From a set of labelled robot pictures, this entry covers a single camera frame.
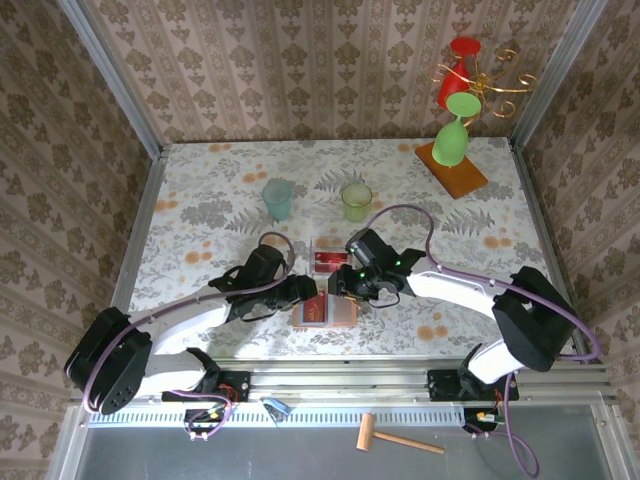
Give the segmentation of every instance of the green cup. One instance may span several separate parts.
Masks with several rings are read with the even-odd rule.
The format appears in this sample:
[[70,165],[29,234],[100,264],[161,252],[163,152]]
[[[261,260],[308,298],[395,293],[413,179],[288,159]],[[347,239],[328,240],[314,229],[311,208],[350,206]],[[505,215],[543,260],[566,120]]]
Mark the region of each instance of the green cup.
[[344,214],[350,222],[362,222],[369,214],[373,193],[362,182],[353,182],[342,189]]

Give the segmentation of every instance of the transparent plastic cup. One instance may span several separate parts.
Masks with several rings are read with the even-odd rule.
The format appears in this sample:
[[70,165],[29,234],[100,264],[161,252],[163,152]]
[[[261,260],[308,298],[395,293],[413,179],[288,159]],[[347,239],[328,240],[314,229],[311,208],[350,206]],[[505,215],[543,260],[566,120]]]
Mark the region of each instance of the transparent plastic cup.
[[269,214],[278,221],[286,220],[291,213],[291,184],[281,180],[267,183],[262,189],[262,199]]
[[364,221],[369,215],[373,193],[362,182],[353,182],[342,189],[342,205],[347,220],[354,223]]

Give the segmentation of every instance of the table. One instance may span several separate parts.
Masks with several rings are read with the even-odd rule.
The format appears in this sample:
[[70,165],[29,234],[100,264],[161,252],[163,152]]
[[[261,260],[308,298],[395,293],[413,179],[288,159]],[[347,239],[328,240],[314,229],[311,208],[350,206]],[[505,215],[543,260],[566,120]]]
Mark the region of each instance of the table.
[[[312,237],[349,238],[363,224],[344,218],[340,188],[364,180],[373,211],[414,203],[436,218],[432,251],[444,263],[508,276],[523,265],[547,274],[541,246],[505,138],[474,138],[468,157],[489,179],[454,200],[414,149],[429,139],[185,144],[171,147],[146,240],[131,310],[189,295],[244,264],[261,233],[288,235],[306,273]],[[260,192],[270,179],[295,184],[292,216],[271,219]],[[423,248],[426,221],[396,210],[375,224],[401,252]],[[463,307],[403,298],[385,310],[363,308],[356,327],[293,329],[290,313],[254,323],[234,321],[188,340],[216,358],[318,356],[464,356],[499,337],[495,322]]]

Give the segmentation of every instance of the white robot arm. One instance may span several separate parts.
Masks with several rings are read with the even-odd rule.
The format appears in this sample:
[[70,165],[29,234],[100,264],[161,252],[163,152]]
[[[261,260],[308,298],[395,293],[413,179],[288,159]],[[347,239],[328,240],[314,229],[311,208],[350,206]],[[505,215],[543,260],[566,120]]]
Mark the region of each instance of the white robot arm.
[[[493,313],[493,298],[504,294],[504,288],[483,285],[480,282],[442,273],[424,258],[418,260],[412,270],[418,273],[409,275],[407,281],[417,297],[437,298],[457,303],[493,320],[496,319]],[[511,355],[503,338],[479,350],[468,365],[471,373],[487,385],[523,367],[524,365]]]
[[[465,363],[463,387],[489,387],[524,367],[547,371],[571,336],[575,325],[555,311],[505,289],[504,282],[461,273],[435,263],[424,251],[398,254],[372,229],[364,228],[347,242],[347,251],[362,264],[343,265],[329,278],[329,293],[360,301],[378,300],[388,292],[445,300],[494,319],[502,339],[474,351]],[[511,276],[514,286],[547,304],[571,307],[537,270],[523,267]]]
[[[184,340],[232,320],[267,318],[316,296],[311,278],[288,275],[292,265],[293,255],[285,262],[277,249],[260,244],[245,265],[188,297],[131,318],[115,307],[103,310],[65,365],[84,392],[85,407],[108,415],[135,397],[193,391],[217,376],[215,363]],[[285,273],[274,280],[281,268]],[[256,316],[256,309],[269,313]]]

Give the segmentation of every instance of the wooden hammer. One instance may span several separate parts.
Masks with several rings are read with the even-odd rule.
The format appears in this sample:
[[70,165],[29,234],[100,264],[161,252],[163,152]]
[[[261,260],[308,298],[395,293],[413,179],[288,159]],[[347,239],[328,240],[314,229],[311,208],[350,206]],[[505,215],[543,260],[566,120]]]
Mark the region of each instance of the wooden hammer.
[[407,445],[408,447],[420,448],[427,450],[428,452],[444,454],[444,448],[429,445],[428,443],[416,442],[415,440],[409,440],[408,438],[398,437],[389,433],[376,432],[373,427],[375,426],[376,417],[372,413],[365,413],[362,416],[362,423],[360,424],[360,433],[358,433],[358,444],[356,448],[358,450],[364,450],[368,452],[371,449],[373,443],[373,437],[381,438],[389,442],[399,443],[401,445]]

